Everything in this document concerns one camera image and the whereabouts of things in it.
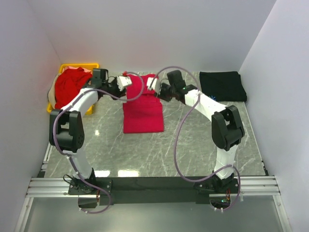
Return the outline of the crimson red t shirt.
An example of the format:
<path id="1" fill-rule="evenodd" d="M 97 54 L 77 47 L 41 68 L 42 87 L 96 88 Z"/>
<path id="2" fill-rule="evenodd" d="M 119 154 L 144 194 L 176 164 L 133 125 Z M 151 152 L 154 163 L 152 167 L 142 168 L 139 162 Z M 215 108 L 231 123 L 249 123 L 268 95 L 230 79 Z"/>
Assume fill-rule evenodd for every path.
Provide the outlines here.
<path id="1" fill-rule="evenodd" d="M 154 91 L 144 87 L 141 96 L 123 103 L 123 133 L 157 133 L 164 131 L 163 106 Z"/>

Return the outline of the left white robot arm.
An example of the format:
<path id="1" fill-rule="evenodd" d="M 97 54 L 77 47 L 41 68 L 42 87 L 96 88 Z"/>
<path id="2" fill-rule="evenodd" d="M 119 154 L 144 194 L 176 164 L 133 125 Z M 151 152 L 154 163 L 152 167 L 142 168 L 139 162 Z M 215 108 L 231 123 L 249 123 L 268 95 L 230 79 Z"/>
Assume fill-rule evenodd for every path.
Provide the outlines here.
<path id="1" fill-rule="evenodd" d="M 74 170 L 70 181 L 71 188 L 83 194 L 109 192 L 97 185 L 94 169 L 86 159 L 83 150 L 83 116 L 88 108 L 104 95 L 115 100 L 125 96 L 126 88 L 130 85 L 132 81 L 127 76 L 109 78 L 108 70 L 94 69 L 92 77 L 83 84 L 73 100 L 61 109 L 51 111 L 49 142 L 67 158 Z"/>

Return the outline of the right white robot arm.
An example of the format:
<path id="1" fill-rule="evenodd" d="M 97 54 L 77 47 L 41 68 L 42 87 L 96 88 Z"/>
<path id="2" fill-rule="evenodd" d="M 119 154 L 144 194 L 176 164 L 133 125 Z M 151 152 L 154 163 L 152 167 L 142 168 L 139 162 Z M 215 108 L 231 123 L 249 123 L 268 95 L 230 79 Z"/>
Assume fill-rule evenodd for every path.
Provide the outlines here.
<path id="1" fill-rule="evenodd" d="M 187 85 L 179 70 L 167 73 L 167 78 L 168 83 L 162 83 L 158 78 L 148 81 L 148 89 L 154 90 L 156 97 L 162 100 L 169 102 L 176 99 L 189 106 L 191 111 L 197 110 L 205 116 L 211 123 L 211 138 L 217 149 L 212 174 L 197 180 L 190 180 L 183 174 L 180 177 L 208 194 L 226 193 L 234 186 L 239 187 L 240 181 L 234 178 L 234 161 L 245 130 L 238 108 L 218 103 L 203 94 L 197 86 Z"/>

